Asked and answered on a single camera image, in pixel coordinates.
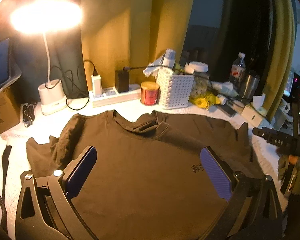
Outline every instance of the yellow curtain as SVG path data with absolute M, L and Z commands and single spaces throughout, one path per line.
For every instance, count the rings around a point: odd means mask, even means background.
M 294 49 L 295 26 L 291 0 L 274 0 L 276 34 L 269 74 L 264 87 L 263 107 L 271 120 L 278 109 L 286 86 Z
M 181 55 L 193 0 L 82 0 L 82 53 L 101 75 L 102 87 L 114 86 L 114 71 L 145 66 L 165 49 Z M 89 90 L 93 67 L 85 63 Z M 145 80 L 130 72 L 130 83 Z

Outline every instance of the white tablecloth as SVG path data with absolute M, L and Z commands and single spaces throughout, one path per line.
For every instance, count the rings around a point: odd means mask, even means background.
M 2 139 L 6 140 L 8 142 L 8 145 L 12 146 L 12 151 L 9 158 L 5 195 L 5 205 L 8 213 L 8 232 L 12 239 L 15 238 L 15 214 L 19 193 L 21 190 L 20 175 L 22 172 L 30 169 L 26 157 L 26 141 L 30 137 L 33 137 L 39 144 L 48 143 L 50 135 L 55 137 L 60 136 L 62 129 L 75 113 L 79 113 L 82 115 L 95 115 L 113 109 L 118 111 L 120 115 L 122 115 L 130 122 L 135 122 L 139 116 L 145 113 L 151 113 L 153 110 L 172 114 L 200 114 L 213 118 L 224 119 L 230 122 L 236 129 L 238 129 L 244 122 L 246 122 L 240 114 L 237 114 L 234 117 L 230 118 L 214 106 L 210 107 L 209 110 L 205 110 L 189 104 L 187 108 L 163 110 L 159 105 L 144 106 L 140 103 L 139 100 L 133 100 L 97 108 L 93 108 L 91 103 L 89 103 L 84 109 L 79 111 L 73 111 L 69 108 L 65 108 L 54 114 L 44 116 L 42 115 L 41 106 L 39 103 L 35 108 L 35 120 L 33 125 L 26 128 L 21 121 L 20 124 L 16 125 L 15 127 L 11 128 L 1 135 Z M 267 126 L 271 128 L 269 123 L 267 123 L 266 121 L 264 121 L 264 123 L 260 126 Z M 275 146 L 267 144 L 264 139 L 252 135 L 252 128 L 253 127 L 249 125 L 250 143 L 257 155 L 258 162 L 260 163 L 263 172 L 273 177 L 281 207 L 282 209 L 285 209 L 287 206 L 287 199 L 284 198 L 279 192 L 280 183 L 277 180 L 277 167 L 279 157 L 275 152 Z

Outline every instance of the yellow lid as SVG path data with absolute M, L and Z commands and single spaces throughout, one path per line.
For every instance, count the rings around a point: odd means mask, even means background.
M 159 85 L 156 82 L 146 81 L 141 83 L 141 88 L 145 90 L 158 90 Z

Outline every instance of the white power strip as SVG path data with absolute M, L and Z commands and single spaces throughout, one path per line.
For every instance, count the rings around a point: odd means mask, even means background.
M 141 95 L 141 88 L 138 84 L 130 84 L 128 92 L 119 93 L 115 87 L 105 88 L 102 94 L 94 96 L 93 91 L 89 91 L 90 101 L 92 107 L 106 106 L 125 101 L 139 99 Z

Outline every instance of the red can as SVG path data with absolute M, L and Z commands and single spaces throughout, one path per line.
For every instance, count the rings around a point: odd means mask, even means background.
M 140 101 L 146 106 L 153 106 L 157 103 L 159 85 L 156 82 L 141 83 L 141 98 Z

